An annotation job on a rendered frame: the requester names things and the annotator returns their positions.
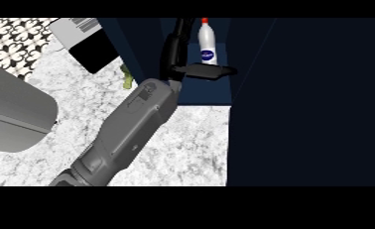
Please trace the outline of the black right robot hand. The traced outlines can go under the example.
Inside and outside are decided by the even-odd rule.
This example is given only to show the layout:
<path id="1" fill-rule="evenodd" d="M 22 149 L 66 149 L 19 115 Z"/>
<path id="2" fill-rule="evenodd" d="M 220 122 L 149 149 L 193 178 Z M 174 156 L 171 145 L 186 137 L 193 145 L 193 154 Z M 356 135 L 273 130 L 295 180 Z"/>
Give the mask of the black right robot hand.
<path id="1" fill-rule="evenodd" d="M 159 79 L 181 81 L 184 77 L 218 80 L 223 76 L 234 75 L 237 70 L 195 62 L 187 63 L 187 46 L 190 40 L 193 18 L 178 18 L 172 32 L 168 34 L 159 58 Z"/>

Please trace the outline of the dark blue cabinet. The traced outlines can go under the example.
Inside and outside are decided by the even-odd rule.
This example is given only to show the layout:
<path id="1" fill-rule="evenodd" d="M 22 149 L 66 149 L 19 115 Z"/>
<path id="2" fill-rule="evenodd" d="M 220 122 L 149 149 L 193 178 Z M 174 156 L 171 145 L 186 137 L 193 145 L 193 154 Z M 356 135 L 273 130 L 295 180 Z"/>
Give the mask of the dark blue cabinet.
<path id="1" fill-rule="evenodd" d="M 175 18 L 99 18 L 99 24 L 128 67 L 136 83 L 158 78 L 161 51 L 172 33 Z M 249 69 L 273 28 L 274 18 L 209 18 L 215 34 L 217 64 L 233 67 L 234 75 L 218 80 L 184 77 L 180 105 L 233 104 Z"/>

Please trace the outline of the white bottle with red cap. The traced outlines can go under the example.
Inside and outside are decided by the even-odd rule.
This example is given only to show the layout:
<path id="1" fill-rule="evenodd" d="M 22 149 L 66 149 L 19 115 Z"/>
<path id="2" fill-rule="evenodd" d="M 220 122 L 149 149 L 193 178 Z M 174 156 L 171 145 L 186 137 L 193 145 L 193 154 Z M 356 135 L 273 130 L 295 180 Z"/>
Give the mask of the white bottle with red cap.
<path id="1" fill-rule="evenodd" d="M 208 24 L 206 18 L 201 19 L 201 28 L 198 31 L 198 42 L 199 42 L 202 63 L 217 64 L 215 34 Z"/>

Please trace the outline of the green vegetable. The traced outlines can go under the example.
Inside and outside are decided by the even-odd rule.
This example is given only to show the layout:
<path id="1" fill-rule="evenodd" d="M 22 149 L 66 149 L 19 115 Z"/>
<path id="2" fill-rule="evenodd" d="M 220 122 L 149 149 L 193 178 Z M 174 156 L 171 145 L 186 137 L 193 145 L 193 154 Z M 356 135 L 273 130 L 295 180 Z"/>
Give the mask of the green vegetable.
<path id="1" fill-rule="evenodd" d="M 130 89 L 131 88 L 131 82 L 133 82 L 133 76 L 131 76 L 131 73 L 130 73 L 130 70 L 128 70 L 125 64 L 121 65 L 119 69 L 121 69 L 122 74 L 124 74 L 122 88 Z"/>

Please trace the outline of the grey appliance with black panel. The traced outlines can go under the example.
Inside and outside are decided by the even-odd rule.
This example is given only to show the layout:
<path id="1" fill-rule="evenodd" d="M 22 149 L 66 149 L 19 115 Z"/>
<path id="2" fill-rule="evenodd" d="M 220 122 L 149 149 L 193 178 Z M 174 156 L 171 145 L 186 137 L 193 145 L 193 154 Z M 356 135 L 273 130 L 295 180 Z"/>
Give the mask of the grey appliance with black panel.
<path id="1" fill-rule="evenodd" d="M 118 57 L 96 18 L 59 18 L 50 31 L 88 73 L 97 73 Z"/>

